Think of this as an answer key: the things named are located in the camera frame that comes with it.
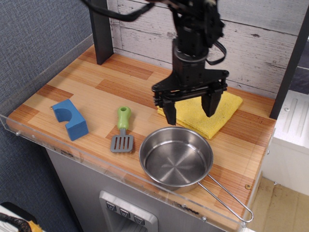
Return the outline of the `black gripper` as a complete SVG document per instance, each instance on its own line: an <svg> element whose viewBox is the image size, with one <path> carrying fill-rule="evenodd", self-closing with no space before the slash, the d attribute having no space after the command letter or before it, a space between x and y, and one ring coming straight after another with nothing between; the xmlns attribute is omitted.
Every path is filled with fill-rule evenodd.
<svg viewBox="0 0 309 232"><path fill-rule="evenodd" d="M227 89L227 70L206 69L208 50L194 57L183 53L178 39L172 41L172 72L153 85L154 103L163 106L170 125L176 125L175 102L201 96L202 109L207 117L215 114L221 95Z"/></svg>

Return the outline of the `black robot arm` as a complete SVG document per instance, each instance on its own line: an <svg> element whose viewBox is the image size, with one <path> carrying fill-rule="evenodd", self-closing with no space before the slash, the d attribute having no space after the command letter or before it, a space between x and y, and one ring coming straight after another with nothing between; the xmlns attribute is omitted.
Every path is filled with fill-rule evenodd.
<svg viewBox="0 0 309 232"><path fill-rule="evenodd" d="M175 102L201 97L201 106L211 117L227 89L227 70L206 69L216 65L207 59L209 49L216 46L225 55L225 47L218 42L223 37L224 23L220 20L215 0L165 0L172 12L177 36L172 41L172 72L169 77L153 85L154 103L163 109L167 122L176 124Z"/></svg>

